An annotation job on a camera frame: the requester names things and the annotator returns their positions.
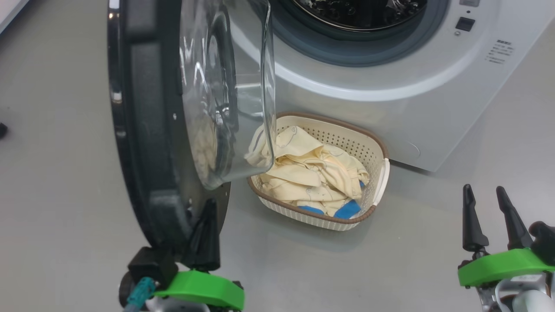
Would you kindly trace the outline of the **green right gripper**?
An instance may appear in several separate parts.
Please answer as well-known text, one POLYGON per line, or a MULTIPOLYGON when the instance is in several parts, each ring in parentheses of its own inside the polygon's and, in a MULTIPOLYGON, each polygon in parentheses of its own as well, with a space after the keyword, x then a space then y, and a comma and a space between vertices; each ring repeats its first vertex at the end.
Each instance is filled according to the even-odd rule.
MULTIPOLYGON (((498 207, 505 217, 509 251, 464 261, 457 270, 459 285, 462 287, 475 288, 516 276, 555 270, 553 265, 545 264, 529 249, 533 240, 505 188, 497 186, 496 194, 498 207)), ((479 253, 485 251, 489 241, 482 232, 475 206, 472 187, 466 184, 463 187, 462 247, 465 251, 479 253)))

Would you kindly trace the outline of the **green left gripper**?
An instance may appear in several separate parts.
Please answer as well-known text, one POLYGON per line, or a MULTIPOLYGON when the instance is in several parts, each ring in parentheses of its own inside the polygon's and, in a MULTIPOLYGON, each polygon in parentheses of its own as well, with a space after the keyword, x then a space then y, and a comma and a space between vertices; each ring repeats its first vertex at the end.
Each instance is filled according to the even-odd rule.
POLYGON ((154 296, 206 304, 228 310, 241 311, 245 306, 245 291, 235 282, 203 271, 220 268, 220 228, 217 201, 206 201, 202 213, 193 227, 181 263, 189 271, 179 271, 165 289, 154 296))

